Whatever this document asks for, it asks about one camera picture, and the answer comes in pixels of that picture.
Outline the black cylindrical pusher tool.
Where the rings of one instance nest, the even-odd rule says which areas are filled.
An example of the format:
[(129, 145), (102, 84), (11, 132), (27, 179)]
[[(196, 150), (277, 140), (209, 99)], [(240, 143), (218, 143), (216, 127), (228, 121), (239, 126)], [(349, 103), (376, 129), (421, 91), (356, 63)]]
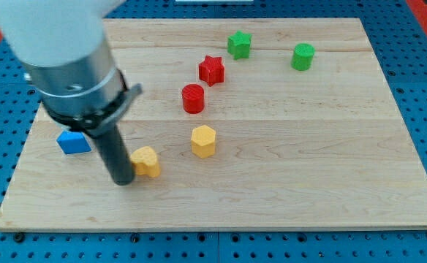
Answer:
[(113, 182), (119, 186), (129, 185), (135, 179), (135, 172), (118, 127), (112, 126), (101, 134), (91, 135), (91, 139)]

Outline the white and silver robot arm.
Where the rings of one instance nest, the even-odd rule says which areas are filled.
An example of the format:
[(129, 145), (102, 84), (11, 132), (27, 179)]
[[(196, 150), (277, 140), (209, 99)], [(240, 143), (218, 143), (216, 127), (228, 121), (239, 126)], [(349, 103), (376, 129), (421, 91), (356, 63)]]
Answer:
[(128, 87), (103, 18), (122, 0), (0, 0), (0, 31), (42, 96), (48, 115), (93, 141), (117, 185), (135, 171), (117, 127), (140, 84)]

